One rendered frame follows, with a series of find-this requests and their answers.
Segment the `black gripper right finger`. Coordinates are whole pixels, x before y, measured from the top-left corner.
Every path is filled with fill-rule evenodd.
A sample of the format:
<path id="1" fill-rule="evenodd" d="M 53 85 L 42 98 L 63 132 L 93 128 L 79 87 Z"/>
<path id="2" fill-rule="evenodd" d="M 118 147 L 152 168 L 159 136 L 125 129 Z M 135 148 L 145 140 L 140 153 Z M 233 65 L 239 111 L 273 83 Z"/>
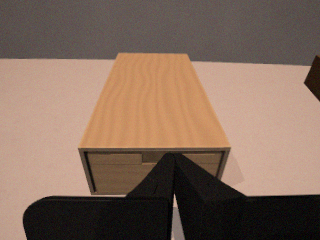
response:
<path id="1" fill-rule="evenodd" d="M 320 232 L 320 194 L 246 196 L 181 153 L 174 193 L 185 240 Z"/>

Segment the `brown rectangular block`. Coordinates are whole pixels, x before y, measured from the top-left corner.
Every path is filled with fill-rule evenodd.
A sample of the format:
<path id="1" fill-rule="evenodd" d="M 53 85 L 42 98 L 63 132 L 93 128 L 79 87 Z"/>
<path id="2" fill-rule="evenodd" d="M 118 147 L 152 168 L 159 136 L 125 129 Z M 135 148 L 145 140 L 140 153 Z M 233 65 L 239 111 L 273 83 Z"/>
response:
<path id="1" fill-rule="evenodd" d="M 320 55 L 316 55 L 304 84 L 320 101 Z"/>

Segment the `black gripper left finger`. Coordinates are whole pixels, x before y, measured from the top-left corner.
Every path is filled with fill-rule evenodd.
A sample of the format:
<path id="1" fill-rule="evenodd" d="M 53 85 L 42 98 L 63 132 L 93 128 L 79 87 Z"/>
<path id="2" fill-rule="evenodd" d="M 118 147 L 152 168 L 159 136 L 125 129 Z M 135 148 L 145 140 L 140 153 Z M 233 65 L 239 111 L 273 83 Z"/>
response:
<path id="1" fill-rule="evenodd" d="M 165 153 L 126 196 L 48 196 L 25 210 L 27 240 L 171 240 L 175 158 Z M 173 185 L 174 183 L 174 185 Z"/>

